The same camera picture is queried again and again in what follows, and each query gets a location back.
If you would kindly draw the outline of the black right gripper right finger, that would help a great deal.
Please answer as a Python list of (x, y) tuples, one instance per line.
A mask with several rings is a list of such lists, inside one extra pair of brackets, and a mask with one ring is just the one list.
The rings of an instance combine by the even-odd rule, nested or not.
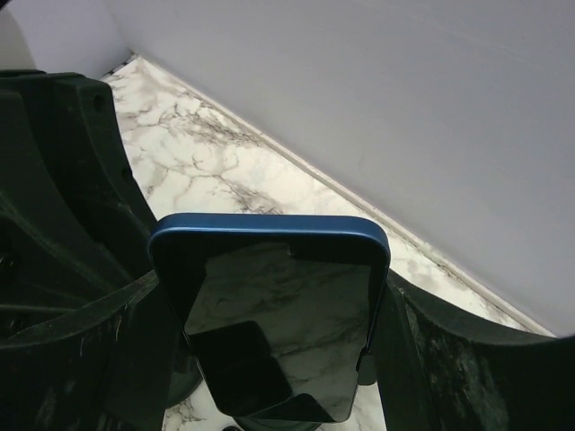
[(574, 338), (488, 321), (390, 272), (371, 353), (389, 430), (572, 430)]

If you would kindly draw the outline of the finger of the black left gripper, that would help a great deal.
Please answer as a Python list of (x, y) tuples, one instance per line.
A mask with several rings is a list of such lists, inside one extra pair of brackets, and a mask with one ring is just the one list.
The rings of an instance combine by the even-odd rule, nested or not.
[(155, 217), (122, 143), (111, 87), (78, 73), (1, 74), (1, 336), (147, 273)]

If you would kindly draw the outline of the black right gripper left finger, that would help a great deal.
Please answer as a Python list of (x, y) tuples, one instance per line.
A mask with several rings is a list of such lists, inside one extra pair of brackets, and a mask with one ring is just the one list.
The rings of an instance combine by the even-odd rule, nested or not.
[(159, 430), (179, 330), (154, 272), (1, 343), (3, 430)]

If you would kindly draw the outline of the black phone stand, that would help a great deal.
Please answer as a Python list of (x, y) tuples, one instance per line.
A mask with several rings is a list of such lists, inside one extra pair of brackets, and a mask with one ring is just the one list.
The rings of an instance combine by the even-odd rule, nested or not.
[[(195, 365), (173, 373), (162, 430), (244, 430), (215, 406)], [(323, 424), (317, 430), (385, 430), (377, 384), (360, 386), (349, 419)]]

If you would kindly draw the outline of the black phone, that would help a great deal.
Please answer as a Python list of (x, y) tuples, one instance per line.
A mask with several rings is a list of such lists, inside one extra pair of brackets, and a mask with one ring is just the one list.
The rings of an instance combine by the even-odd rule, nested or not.
[(148, 253), (217, 408), (233, 418), (347, 420), (390, 265), (361, 217), (179, 213)]

